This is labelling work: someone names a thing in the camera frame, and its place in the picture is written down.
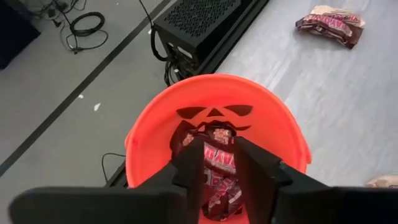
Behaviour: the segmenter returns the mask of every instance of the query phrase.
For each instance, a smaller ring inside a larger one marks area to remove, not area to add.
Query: vent grille
[[[236,0],[183,0],[164,20],[192,37],[199,37],[235,3]]]

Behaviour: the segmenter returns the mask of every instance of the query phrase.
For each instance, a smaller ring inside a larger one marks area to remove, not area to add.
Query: red lettering
[[[322,16],[319,16],[319,15],[316,15],[316,16],[314,16],[314,19],[316,19],[316,20],[322,20]]]
[[[325,23],[326,24],[330,24],[330,22],[331,22],[331,20],[332,20],[332,18],[329,18],[329,17],[323,17],[323,20],[325,21]]]
[[[218,162],[218,163],[220,163],[220,164],[222,164],[223,163],[223,152],[221,151],[221,150],[218,150],[217,151],[217,155],[216,155],[216,157],[214,158],[214,161],[215,162]]]
[[[330,19],[329,26],[336,27],[336,19]]]
[[[205,158],[213,160],[215,155],[215,150],[205,146]]]
[[[230,153],[226,153],[226,154],[224,155],[223,164],[228,164],[228,165],[230,165],[232,159],[233,159],[233,155],[230,154]]]
[[[344,16],[342,15],[334,15],[333,18],[338,19],[340,21],[344,20]]]
[[[336,26],[337,26],[337,27],[341,27],[342,24],[343,24],[343,22],[341,22],[341,21],[339,21],[339,20],[336,21]]]
[[[233,169],[235,169],[235,160],[234,160],[234,157],[232,157],[231,167],[232,167]]]

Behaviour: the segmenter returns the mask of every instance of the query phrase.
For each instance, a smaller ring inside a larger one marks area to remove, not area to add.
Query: orange bucket
[[[250,110],[240,113],[232,110],[239,105]],[[184,108],[196,108],[192,116],[185,118],[195,126],[213,120],[229,121],[236,127],[250,126],[237,131],[237,135],[279,156],[300,172],[305,173],[311,161],[307,143],[294,117],[273,93],[257,83],[232,75],[200,75],[158,94],[138,117],[125,141],[130,187],[142,184],[170,161],[170,140],[183,120],[176,111]],[[219,116],[208,116],[214,109],[220,112]],[[199,223],[218,223],[200,213]],[[233,215],[224,223],[249,221],[243,210],[242,214]]]

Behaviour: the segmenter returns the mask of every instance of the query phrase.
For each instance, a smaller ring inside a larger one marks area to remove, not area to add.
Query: candy wrapper
[[[361,16],[330,6],[316,6],[311,14],[296,22],[298,30],[330,37],[349,49],[358,43],[364,26]]]
[[[203,214],[215,221],[227,219],[239,213],[243,205],[238,180],[235,176],[232,138],[236,131],[229,123],[212,121],[205,125],[204,131],[198,131],[194,125],[182,121],[175,130],[170,148],[172,156],[176,156],[191,143],[196,136],[205,138],[205,193]]]

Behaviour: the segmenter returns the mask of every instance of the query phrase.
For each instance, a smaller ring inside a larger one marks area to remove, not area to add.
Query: wire
[[[77,3],[78,1],[79,1],[79,0],[71,0],[71,1],[70,1],[70,4],[69,4],[69,9],[65,10],[64,13],[68,13],[68,12],[72,11],[72,10],[75,8],[76,3]]]
[[[108,183],[109,180],[108,180],[108,177],[106,176],[106,172],[105,172],[104,159],[105,159],[106,156],[110,156],[110,155],[112,155],[112,156],[126,157],[125,155],[118,154],[118,153],[113,153],[113,152],[107,152],[107,153],[105,153],[105,154],[102,155],[101,167],[102,167],[102,172],[103,172],[103,174],[104,174],[105,181],[106,181],[107,183]]]
[[[81,16],[78,16],[75,20],[70,22],[69,18],[66,15],[66,12],[63,12],[62,10],[60,10],[60,6],[59,6],[58,2],[56,0],[53,0],[53,2],[56,5],[57,9],[64,16],[64,18],[65,18],[65,20],[66,20],[66,22],[68,24],[68,27],[70,29],[70,32],[72,33],[72,34],[70,34],[70,35],[68,35],[66,37],[66,39],[65,39],[66,45],[65,45],[65,43],[63,41],[63,36],[62,36],[63,33],[62,32],[63,32],[64,28],[66,28],[66,23],[65,23],[65,21],[63,21],[64,23],[63,23],[63,26],[62,26],[62,28],[60,30],[60,38],[61,38],[62,45],[64,47],[67,47],[68,50],[72,51],[74,54],[77,54],[78,52],[81,52],[83,50],[92,50],[92,49],[96,49],[98,47],[101,47],[108,40],[109,34],[105,30],[101,30],[101,28],[105,24],[105,17],[100,12],[89,12],[89,13],[83,14]],[[95,16],[95,17],[99,18],[100,22],[99,22],[99,24],[96,27],[91,28],[91,29],[81,29],[81,30],[75,29],[75,26],[76,26],[76,24],[79,21],[81,21],[82,19],[84,19],[86,17],[90,17],[90,16]],[[105,34],[105,39],[104,39],[104,41],[102,41],[102,43],[100,43],[100,44],[98,44],[96,46],[92,46],[92,47],[79,47],[77,37],[87,37],[87,36],[89,36],[91,34],[94,34],[95,32],[98,32],[98,31],[100,31],[100,32]],[[70,37],[72,37],[72,36],[75,39],[75,46],[72,46],[70,44],[70,41],[69,41]]]
[[[85,2],[83,3],[83,7],[81,9],[77,8],[76,6],[73,6],[73,8],[76,9],[77,11],[84,11],[86,9],[86,4],[87,4],[87,0],[85,0]]]
[[[149,20],[150,26],[153,27],[153,26],[154,26],[154,23],[152,22],[152,19],[150,18],[150,15],[149,15],[147,9],[145,8],[145,6],[144,6],[144,4],[142,3],[141,0],[138,0],[138,1],[141,3],[141,6],[142,6],[142,8],[144,9],[145,14],[147,14],[147,18],[148,18],[148,20]]]
[[[156,50],[156,44],[155,44],[156,28],[155,28],[155,25],[154,25],[152,19],[150,18],[150,15],[149,15],[147,9],[145,8],[144,4],[142,3],[142,1],[141,1],[141,0],[138,0],[138,1],[140,2],[142,8],[144,9],[145,14],[147,15],[147,18],[148,18],[149,23],[150,23],[150,47],[151,47],[151,49],[152,49],[152,53],[153,53],[153,54],[155,55],[155,57],[156,57],[158,60],[160,60],[161,62],[166,62],[166,61],[168,60],[168,58],[167,58],[167,57],[162,57],[162,56],[158,53],[158,51]]]
[[[170,83],[170,79],[174,82],[173,78],[170,75],[170,68],[171,68],[171,63],[169,61],[167,61],[165,68],[164,68],[164,82],[166,83],[167,86],[172,85]]]

